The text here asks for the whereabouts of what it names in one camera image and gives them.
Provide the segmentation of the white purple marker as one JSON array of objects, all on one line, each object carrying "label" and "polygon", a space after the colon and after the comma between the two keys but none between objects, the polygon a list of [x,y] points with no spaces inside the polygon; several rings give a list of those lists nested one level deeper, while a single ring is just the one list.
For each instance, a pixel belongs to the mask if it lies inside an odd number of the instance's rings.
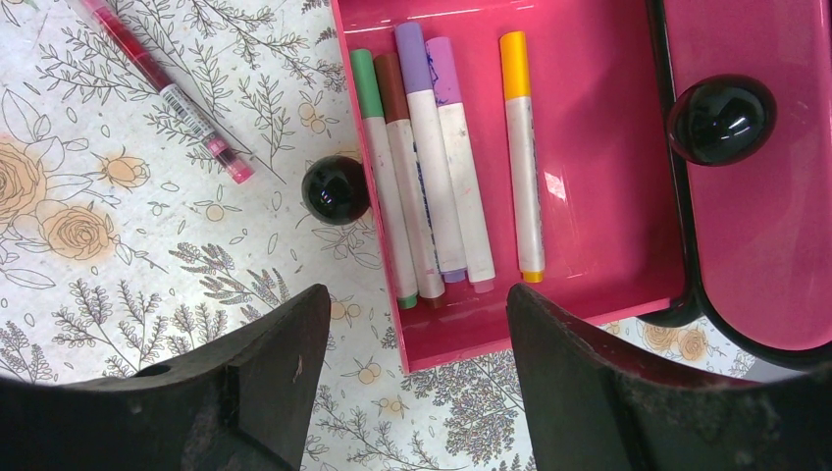
[{"label": "white purple marker", "polygon": [[408,22],[394,36],[440,271],[448,283],[463,282],[467,261],[423,32]]}]

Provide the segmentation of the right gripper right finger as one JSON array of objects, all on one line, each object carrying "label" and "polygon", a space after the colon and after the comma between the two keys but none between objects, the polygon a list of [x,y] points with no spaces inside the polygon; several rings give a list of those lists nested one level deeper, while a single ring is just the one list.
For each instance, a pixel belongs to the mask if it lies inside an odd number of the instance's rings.
[{"label": "right gripper right finger", "polygon": [[755,383],[645,351],[525,285],[507,321],[541,470],[827,470],[831,367]]}]

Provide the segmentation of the black pink drawer box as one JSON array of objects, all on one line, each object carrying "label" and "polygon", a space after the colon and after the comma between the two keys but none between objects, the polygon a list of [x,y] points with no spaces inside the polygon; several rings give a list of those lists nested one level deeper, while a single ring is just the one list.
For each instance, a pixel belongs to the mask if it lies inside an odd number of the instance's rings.
[{"label": "black pink drawer box", "polygon": [[[340,49],[449,38],[494,255],[494,287],[394,310],[406,372],[507,348],[520,282],[499,38],[525,32],[546,271],[537,290],[588,323],[699,316],[783,366],[831,356],[831,5],[827,1],[335,1]],[[692,165],[675,99],[736,75],[773,95],[770,138]]]}]

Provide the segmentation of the green cap white marker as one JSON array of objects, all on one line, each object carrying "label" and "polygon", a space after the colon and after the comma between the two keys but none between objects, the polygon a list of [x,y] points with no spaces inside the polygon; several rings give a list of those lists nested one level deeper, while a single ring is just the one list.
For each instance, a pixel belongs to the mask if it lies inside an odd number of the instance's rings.
[{"label": "green cap white marker", "polygon": [[417,278],[373,56],[367,49],[353,49],[349,61],[382,210],[396,303],[401,309],[410,309],[418,300]]}]

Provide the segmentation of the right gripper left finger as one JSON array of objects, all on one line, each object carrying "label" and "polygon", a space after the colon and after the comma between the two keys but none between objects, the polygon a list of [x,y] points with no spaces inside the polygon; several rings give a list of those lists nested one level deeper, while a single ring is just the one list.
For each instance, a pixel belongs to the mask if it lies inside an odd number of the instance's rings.
[{"label": "right gripper left finger", "polygon": [[126,379],[1,383],[5,470],[296,470],[330,328],[313,285]]}]

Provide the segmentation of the white marker brown cap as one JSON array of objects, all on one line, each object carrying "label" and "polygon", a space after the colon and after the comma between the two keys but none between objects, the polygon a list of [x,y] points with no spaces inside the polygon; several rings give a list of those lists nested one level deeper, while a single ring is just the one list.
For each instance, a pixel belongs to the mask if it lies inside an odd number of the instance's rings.
[{"label": "white marker brown cap", "polygon": [[431,309],[444,306],[440,273],[419,159],[407,105],[399,57],[380,54],[373,60],[383,105],[390,151],[396,172],[418,295]]}]

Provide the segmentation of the white marker orange cap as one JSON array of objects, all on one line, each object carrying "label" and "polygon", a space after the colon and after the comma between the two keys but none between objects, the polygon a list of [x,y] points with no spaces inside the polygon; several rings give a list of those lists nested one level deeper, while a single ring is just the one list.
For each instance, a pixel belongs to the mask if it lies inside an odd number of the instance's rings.
[{"label": "white marker orange cap", "polygon": [[544,280],[546,256],[526,34],[504,34],[499,50],[518,266],[524,282],[537,284]]}]

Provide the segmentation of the white marker pink cap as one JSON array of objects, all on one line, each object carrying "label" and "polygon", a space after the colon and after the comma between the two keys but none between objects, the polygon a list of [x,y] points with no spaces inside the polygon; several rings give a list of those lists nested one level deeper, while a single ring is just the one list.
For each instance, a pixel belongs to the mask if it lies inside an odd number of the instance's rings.
[{"label": "white marker pink cap", "polygon": [[475,293],[489,292],[494,289],[494,259],[450,38],[431,38],[426,41],[426,49],[463,238],[467,278]]}]

